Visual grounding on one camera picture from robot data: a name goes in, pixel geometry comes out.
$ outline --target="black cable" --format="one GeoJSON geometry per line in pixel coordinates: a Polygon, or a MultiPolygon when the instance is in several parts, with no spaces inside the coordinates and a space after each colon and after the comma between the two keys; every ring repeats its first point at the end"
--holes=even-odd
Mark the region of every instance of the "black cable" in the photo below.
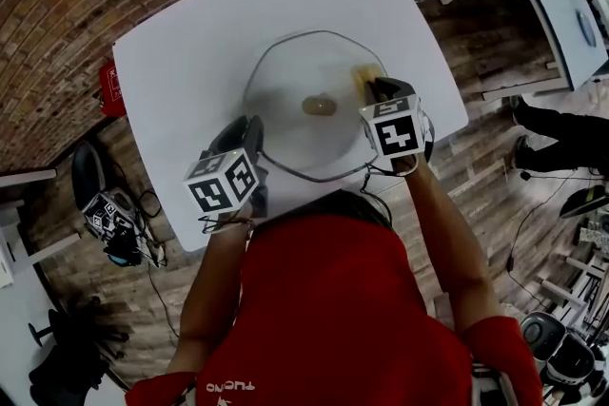
{"type": "Polygon", "coordinates": [[[533,293],[531,293],[531,292],[530,292],[528,289],[526,289],[524,286],[522,286],[522,284],[520,284],[520,283],[518,282],[518,280],[517,280],[516,278],[514,278],[514,276],[512,276],[512,275],[510,274],[510,272],[509,272],[509,271],[507,272],[507,275],[508,275],[508,276],[509,276],[509,277],[512,279],[512,281],[513,281],[513,282],[515,282],[515,283],[516,283],[518,286],[520,286],[520,287],[521,287],[521,288],[522,288],[524,291],[526,291],[526,292],[527,292],[529,295],[531,295],[531,297],[533,298],[533,300],[535,300],[535,301],[536,301],[536,302],[538,302],[538,303],[539,303],[541,306],[543,306],[543,311],[545,311],[545,310],[547,310],[547,309],[548,309],[548,306],[549,306],[549,305],[548,305],[548,306],[544,305],[544,304],[541,302],[541,300],[540,300],[538,297],[536,297],[536,296],[535,296],[533,293]]]}
{"type": "Polygon", "coordinates": [[[375,202],[381,204],[384,207],[385,211],[387,212],[387,219],[389,220],[389,225],[393,226],[393,215],[391,213],[391,210],[389,209],[389,205],[378,195],[374,195],[374,194],[370,193],[369,191],[365,190],[365,188],[368,186],[368,181],[370,180],[371,174],[372,173],[370,173],[370,168],[368,168],[368,171],[363,176],[363,185],[360,188],[360,193],[370,197],[375,202]]]}
{"type": "Polygon", "coordinates": [[[161,298],[161,293],[159,293],[159,290],[157,289],[156,285],[154,284],[154,281],[152,280],[152,272],[150,271],[150,267],[150,262],[148,262],[148,277],[150,278],[150,284],[152,284],[152,288],[154,289],[156,296],[159,297],[159,301],[163,305],[163,309],[165,310],[165,318],[167,319],[167,325],[169,325],[169,328],[171,329],[173,335],[176,338],[180,338],[178,333],[175,331],[175,328],[173,328],[173,325],[171,324],[171,318],[169,317],[169,310],[167,309],[167,305],[163,301],[163,298],[161,298]]]}
{"type": "MultiPolygon", "coordinates": [[[[110,161],[112,162],[112,164],[114,164],[120,170],[120,172],[122,174],[122,178],[123,178],[123,185],[125,186],[125,188],[123,188],[123,189],[127,192],[128,196],[133,200],[133,207],[135,208],[135,215],[136,215],[136,218],[139,219],[139,224],[142,227],[141,230],[139,230],[137,228],[133,228],[133,233],[135,235],[135,239],[136,240],[137,239],[146,239],[147,242],[152,242],[152,245],[161,246],[160,243],[157,243],[155,240],[151,239],[148,235],[146,235],[147,220],[144,218],[144,216],[146,215],[149,219],[153,219],[154,217],[157,217],[161,213],[161,210],[163,210],[163,206],[161,205],[161,201],[159,200],[159,197],[153,190],[145,189],[140,194],[139,198],[135,198],[135,194],[131,191],[131,188],[129,187],[128,180],[127,180],[127,174],[125,173],[125,170],[109,154],[107,154],[107,156],[110,159],[110,161]],[[153,195],[159,204],[159,209],[153,214],[147,213],[146,210],[144,209],[144,207],[142,206],[142,199],[144,198],[144,196],[146,194],[153,195]]],[[[152,258],[151,255],[148,255],[145,252],[142,252],[140,249],[138,249],[138,252],[148,259],[148,265],[150,264],[150,261],[156,261],[156,259],[152,258]]],[[[157,267],[158,266],[166,267],[167,266],[167,256],[163,256],[163,260],[156,262],[155,265],[157,265],[157,267]]]]}
{"type": "Polygon", "coordinates": [[[545,310],[547,310],[547,308],[548,308],[548,307],[547,307],[547,306],[545,306],[545,305],[544,305],[544,304],[541,302],[541,300],[540,300],[539,298],[537,298],[537,297],[536,297],[536,296],[535,296],[533,293],[531,293],[531,292],[530,292],[528,289],[526,289],[526,288],[525,288],[525,287],[524,287],[522,284],[520,284],[520,283],[519,283],[519,281],[518,281],[516,278],[514,278],[514,277],[512,276],[512,274],[511,274],[511,273],[512,273],[512,271],[514,270],[514,260],[515,260],[515,259],[514,259],[514,249],[515,249],[515,247],[516,247],[516,242],[518,241],[518,236],[519,236],[519,234],[521,233],[522,226],[523,226],[523,225],[524,225],[524,223],[527,221],[527,219],[528,219],[528,218],[529,218],[529,217],[530,217],[530,216],[533,214],[533,212],[534,212],[535,210],[537,210],[537,209],[538,209],[538,208],[540,208],[541,206],[544,206],[546,203],[548,203],[550,200],[552,200],[552,198],[553,198],[553,197],[554,197],[554,196],[555,196],[555,195],[556,195],[556,194],[557,194],[557,193],[560,191],[560,189],[561,189],[561,188],[564,186],[564,184],[565,184],[565,183],[567,183],[567,182],[568,182],[568,181],[571,179],[571,176],[569,176],[569,177],[567,177],[567,178],[557,178],[557,179],[562,179],[562,180],[564,180],[564,181],[563,181],[563,182],[562,182],[562,183],[559,185],[559,187],[556,189],[556,191],[555,191],[554,193],[552,193],[552,194],[551,194],[551,195],[550,195],[550,196],[549,196],[549,197],[548,197],[548,198],[545,200],[545,202],[539,203],[537,206],[534,206],[534,207],[533,207],[533,208],[532,208],[532,209],[529,211],[529,213],[527,213],[527,214],[526,214],[526,216],[525,216],[525,217],[522,219],[522,222],[521,222],[521,224],[518,226],[518,230],[516,231],[516,237],[514,237],[514,242],[512,243],[512,248],[510,249],[510,255],[509,255],[509,257],[507,258],[507,264],[505,265],[505,269],[506,269],[506,271],[507,271],[507,275],[508,275],[508,276],[509,276],[509,277],[512,279],[512,281],[513,281],[513,282],[515,282],[515,283],[516,283],[518,286],[520,286],[520,287],[521,287],[521,288],[522,288],[524,291],[526,291],[526,292],[527,292],[529,295],[531,295],[531,297],[532,297],[533,299],[535,299],[535,300],[536,300],[536,301],[537,301],[537,302],[538,302],[538,303],[539,303],[541,306],[543,306],[543,308],[544,308],[545,310]]]}
{"type": "Polygon", "coordinates": [[[230,218],[228,218],[227,220],[218,220],[218,219],[211,219],[210,217],[201,217],[199,219],[199,222],[218,223],[218,225],[216,225],[216,226],[211,228],[211,232],[207,232],[209,227],[206,225],[203,228],[203,233],[204,234],[213,233],[213,232],[217,232],[218,230],[222,230],[224,227],[226,227],[230,223],[247,223],[249,225],[253,224],[253,220],[251,220],[251,219],[241,219],[241,218],[238,218],[238,215],[239,215],[239,212],[237,211],[230,218]]]}

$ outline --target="white table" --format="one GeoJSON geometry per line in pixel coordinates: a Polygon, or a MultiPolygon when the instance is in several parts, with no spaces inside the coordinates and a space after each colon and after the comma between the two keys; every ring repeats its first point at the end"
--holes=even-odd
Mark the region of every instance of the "white table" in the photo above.
{"type": "MultiPolygon", "coordinates": [[[[452,1],[441,0],[445,5],[452,1]]],[[[485,100],[560,88],[576,90],[607,61],[599,27],[586,0],[530,1],[550,43],[560,77],[486,91],[482,94],[485,100]],[[586,39],[581,22],[589,26],[594,40],[586,39]]]]}
{"type": "MultiPolygon", "coordinates": [[[[207,242],[199,210],[181,183],[188,166],[244,113],[244,89],[261,52],[314,29],[358,41],[382,59],[390,76],[411,83],[437,140],[467,124],[455,81],[414,0],[181,0],[119,39],[114,56],[135,141],[186,250],[207,242]]],[[[269,217],[363,178],[314,184],[262,165],[269,170],[269,217]]],[[[395,183],[378,178],[373,189],[395,183]]]]}

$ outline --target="office chair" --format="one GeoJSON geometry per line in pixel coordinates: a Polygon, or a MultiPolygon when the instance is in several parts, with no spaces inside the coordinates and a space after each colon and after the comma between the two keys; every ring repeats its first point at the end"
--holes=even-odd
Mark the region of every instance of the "office chair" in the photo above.
{"type": "Polygon", "coordinates": [[[40,338],[49,334],[56,342],[44,362],[29,373],[29,393],[38,406],[83,406],[88,390],[99,388],[109,361],[123,356],[114,353],[106,341],[125,342],[128,334],[112,334],[96,326],[92,319],[96,304],[99,299],[93,299],[74,317],[49,310],[49,327],[40,332],[29,325],[38,345],[42,345],[40,338]]]}

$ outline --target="hand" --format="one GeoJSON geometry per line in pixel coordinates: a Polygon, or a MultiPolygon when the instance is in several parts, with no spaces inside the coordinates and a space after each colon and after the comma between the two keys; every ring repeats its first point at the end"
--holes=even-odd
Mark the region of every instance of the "hand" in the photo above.
{"type": "Polygon", "coordinates": [[[417,160],[419,160],[419,164],[421,163],[421,160],[424,161],[425,158],[423,154],[417,156],[408,155],[403,156],[401,158],[392,159],[391,166],[393,167],[393,170],[398,174],[407,173],[411,171],[413,167],[415,167],[415,165],[417,164],[417,160]]]}

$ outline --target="marker cube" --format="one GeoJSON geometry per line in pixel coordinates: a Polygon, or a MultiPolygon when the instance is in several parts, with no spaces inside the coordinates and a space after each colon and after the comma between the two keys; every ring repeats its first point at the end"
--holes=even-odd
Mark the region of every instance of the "marker cube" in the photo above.
{"type": "Polygon", "coordinates": [[[239,210],[258,184],[254,165],[242,148],[193,163],[184,179],[204,216],[239,210]]]}
{"type": "Polygon", "coordinates": [[[394,159],[425,150],[424,114],[418,95],[360,108],[365,135],[381,158],[394,159]]]}

